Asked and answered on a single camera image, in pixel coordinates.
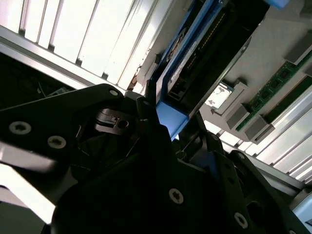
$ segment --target circuit board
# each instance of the circuit board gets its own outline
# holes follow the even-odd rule
[[[284,110],[286,110],[302,93],[312,85],[312,77],[306,76],[283,98],[269,113],[264,116],[268,123],[272,123]]]
[[[242,128],[264,107],[274,95],[282,89],[282,87],[300,70],[300,68],[306,64],[306,62],[312,57],[312,51],[310,51],[298,65],[294,65],[291,62],[285,62],[282,67],[272,76],[268,83],[256,94],[256,96],[246,105],[250,114],[244,119],[244,121],[238,125],[237,131]]]

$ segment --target screw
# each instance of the screw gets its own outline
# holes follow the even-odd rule
[[[51,136],[48,138],[48,145],[54,149],[62,149],[66,146],[66,140],[61,136]]]
[[[178,189],[170,189],[169,190],[170,199],[176,204],[182,204],[184,201],[182,193]]]
[[[239,156],[240,159],[242,159],[242,160],[245,159],[245,156],[242,153],[238,153],[237,155]]]
[[[111,89],[109,92],[111,93],[111,95],[118,96],[118,93],[115,90]]]
[[[29,123],[23,121],[16,121],[9,125],[9,129],[12,133],[17,135],[25,135],[31,132],[31,126]]]
[[[236,213],[234,214],[234,218],[235,218],[236,222],[237,222],[243,229],[248,228],[248,222],[247,222],[247,220],[245,219],[245,217],[244,217],[241,213],[236,212]]]

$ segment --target blue plastic tab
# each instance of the blue plastic tab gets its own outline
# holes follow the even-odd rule
[[[174,140],[188,123],[189,117],[162,101],[157,104],[156,110],[159,122],[168,128],[171,140]]]
[[[266,2],[272,6],[281,9],[289,3],[289,0],[267,0]]]

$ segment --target metal sheet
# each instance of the metal sheet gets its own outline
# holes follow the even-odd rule
[[[23,0],[0,1],[0,25],[18,33]]]
[[[42,157],[0,141],[0,163],[25,168],[41,173],[49,172],[55,166],[55,160]]]
[[[236,147],[222,142],[223,148],[226,152],[231,152],[232,150],[238,150]],[[247,158],[254,164],[254,166],[263,174],[266,180],[272,185],[272,187],[290,195],[296,196],[304,187],[305,184],[300,182],[291,176],[282,173],[276,168],[267,165],[266,163],[247,155]]]
[[[21,200],[19,200],[11,191],[4,187],[0,187],[0,201],[27,208],[27,206]]]
[[[0,163],[0,185],[8,188],[45,223],[50,224],[55,205],[10,166]]]
[[[308,169],[304,170],[302,173],[300,173],[295,178],[300,181],[307,181],[310,182],[312,176],[312,167],[309,167]]]
[[[44,222],[31,210],[8,203],[0,204],[1,234],[43,234]]]
[[[307,34],[285,56],[285,59],[295,65],[298,65],[299,62],[309,53],[309,51],[311,51],[311,49],[312,32],[308,31]]]
[[[119,35],[104,72],[108,74],[107,80],[118,83],[129,58],[138,43],[142,29],[147,25],[147,19],[153,11],[155,0],[140,0],[131,17],[127,18],[125,27]]]
[[[142,33],[129,62],[119,79],[118,85],[121,88],[128,88],[138,67],[143,64],[161,30],[161,26],[164,24],[165,17],[172,1],[173,0],[157,1],[155,8],[150,15],[147,26],[144,28],[144,32]]]
[[[28,0],[25,19],[25,37],[33,42],[38,41],[47,1],[48,0]]]
[[[282,172],[293,172],[302,162],[312,156],[311,151],[312,136],[302,142],[298,147],[291,151],[288,155],[283,157],[278,163],[274,165],[275,168]]]
[[[233,136],[232,134],[230,134],[228,132],[224,132],[223,134],[221,134],[220,140],[222,140],[222,141],[224,141],[224,142],[226,142],[232,146],[236,145],[240,141],[239,138]]]
[[[311,208],[312,194],[309,194],[292,211],[305,225],[305,227],[312,233],[312,226],[307,223],[307,221],[311,220]]]
[[[102,76],[131,4],[131,0],[99,2],[79,55],[83,68]]]
[[[312,167],[312,158],[309,157],[306,162],[303,162],[302,165],[300,167],[298,167],[296,170],[294,170],[293,172],[290,173],[290,176],[296,178],[297,176],[299,176],[302,172],[306,171],[307,169],[309,169],[310,167]]]
[[[309,110],[302,116],[299,116],[299,119],[293,124],[288,124],[287,129],[285,129],[274,142],[263,150],[257,158],[268,164],[276,164],[311,136],[312,128],[309,127],[311,125],[307,125],[307,123],[311,122],[311,118],[312,110],[310,105]]]
[[[109,83],[2,26],[0,26],[0,52],[75,89]]]
[[[244,141],[243,143],[241,143],[238,147],[239,150],[241,151],[245,151],[247,150],[250,146],[252,145],[252,142],[246,142]]]
[[[48,0],[48,3],[46,5],[46,10],[43,17],[41,32],[38,41],[38,44],[46,49],[48,48],[50,43],[59,4],[61,4],[62,2],[63,0]]]
[[[53,45],[54,52],[75,62],[96,0],[65,0],[59,16]]]
[[[157,39],[155,40],[153,47],[151,48],[145,62],[143,63],[140,71],[137,75],[137,81],[140,84],[144,84],[147,79],[149,79],[157,64],[155,64],[155,58],[157,57],[157,63],[161,59],[164,51],[168,48],[172,39],[175,37],[176,32],[179,30],[185,15],[188,13],[187,10],[193,0],[175,0],[172,3],[170,13],[168,14],[161,31]]]
[[[215,126],[207,120],[204,120],[204,124],[206,126],[206,129],[213,134],[218,134],[221,131],[221,128]]]
[[[292,10],[299,14],[303,1],[291,1],[290,4],[291,9],[286,6],[280,12],[286,14],[288,10]],[[240,78],[248,85],[241,103],[248,103],[259,89],[267,83],[285,62],[283,57],[309,29],[309,26],[304,23],[275,19],[276,12],[277,10],[274,7],[269,9],[265,20],[253,33],[248,49],[225,77],[229,84],[234,84]],[[290,81],[289,84],[285,85],[259,114],[262,115],[270,111],[305,76],[304,69],[299,71],[293,78],[294,82]],[[201,113],[211,123],[244,141],[249,141],[243,132],[238,133],[229,129],[224,118],[212,115],[211,111],[205,111],[205,108],[202,108]]]

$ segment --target cable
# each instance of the cable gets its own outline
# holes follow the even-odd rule
[[[19,90],[25,95],[34,95],[37,93],[37,86],[33,84],[33,82],[27,78],[18,78],[17,85]]]
[[[47,96],[46,96],[46,94],[44,93],[44,91],[43,91],[43,89],[42,89],[42,87],[41,87],[41,84],[40,84],[40,81],[39,81],[39,80],[38,80],[38,85],[39,85],[39,89],[40,89],[40,91],[42,92],[43,96],[46,98]]]

